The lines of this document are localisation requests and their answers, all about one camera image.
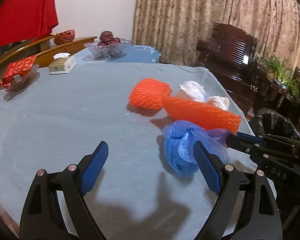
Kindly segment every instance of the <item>wooden furniture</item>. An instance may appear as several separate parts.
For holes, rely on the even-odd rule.
[[[55,38],[56,36],[57,34],[50,35],[35,42],[32,42],[34,41],[34,39],[27,40],[3,53],[0,56],[0,77],[3,75],[9,63],[50,49],[50,40]]]
[[[298,88],[300,88],[300,68],[295,68],[292,78],[298,80]],[[262,107],[267,107],[279,112],[290,119],[292,123],[300,129],[299,102],[288,90],[280,88],[275,82],[271,83],[269,90],[262,98],[262,101],[258,102],[258,104],[254,104],[253,106],[255,111]]]
[[[253,60],[257,39],[232,25],[215,23],[209,43],[199,41],[196,66],[208,68],[246,115],[267,70]]]
[[[67,52],[74,54],[82,49],[84,49],[85,43],[93,42],[96,36],[85,37],[85,38],[76,38],[72,42],[68,42],[62,45],[58,45],[51,49],[45,50],[37,54],[35,63],[39,64],[40,67],[47,67],[53,61],[53,55],[61,52]]]
[[[76,38],[72,42],[68,42],[59,46],[52,45],[52,47],[50,47],[50,39],[54,37],[56,37],[56,35],[51,35],[33,43],[31,43],[32,40],[25,41],[22,44],[5,52],[2,56],[0,56],[0,78],[3,75],[7,65],[11,62],[21,60],[31,55],[37,55],[35,63],[39,64],[40,67],[47,67],[53,61],[53,55],[60,52],[74,54],[84,49],[83,44],[93,42],[96,38],[96,36]]]

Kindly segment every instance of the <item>blue plastic bag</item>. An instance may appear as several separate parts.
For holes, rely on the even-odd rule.
[[[209,153],[227,163],[229,155],[223,145],[229,133],[226,129],[206,132],[204,128],[189,121],[175,121],[162,130],[166,159],[178,176],[185,178],[193,175],[199,169],[193,156],[193,145],[196,141],[201,141]]]

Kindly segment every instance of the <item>white tissue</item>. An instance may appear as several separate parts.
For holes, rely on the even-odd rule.
[[[57,59],[57,58],[69,58],[70,53],[66,53],[66,52],[61,52],[58,53],[56,55],[53,56],[53,59]]]
[[[229,98],[224,98],[219,96],[209,97],[206,103],[208,105],[216,106],[226,111],[229,109],[230,106]]]
[[[179,88],[190,96],[193,101],[206,102],[211,106],[216,106],[226,111],[229,109],[229,98],[219,96],[209,97],[204,87],[195,81],[186,81],[182,85],[179,85]]]
[[[199,83],[195,81],[186,81],[179,88],[187,93],[196,102],[205,102],[205,96],[207,93]]]

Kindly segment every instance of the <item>dark wooden chair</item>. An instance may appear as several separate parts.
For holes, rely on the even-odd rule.
[[[244,30],[215,23],[210,42],[199,41],[196,47],[200,51],[196,66],[208,68],[245,115],[261,80],[265,92],[270,85],[266,68],[253,60],[256,46],[257,39]]]

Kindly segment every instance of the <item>orange mesh sleeve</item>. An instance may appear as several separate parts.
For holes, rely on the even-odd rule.
[[[162,99],[172,92],[168,84],[153,78],[146,78],[140,81],[132,90],[129,103],[134,107],[160,110]]]
[[[241,116],[206,103],[165,97],[162,101],[164,109],[174,120],[187,120],[205,130],[214,128],[228,129],[236,133],[239,129]]]

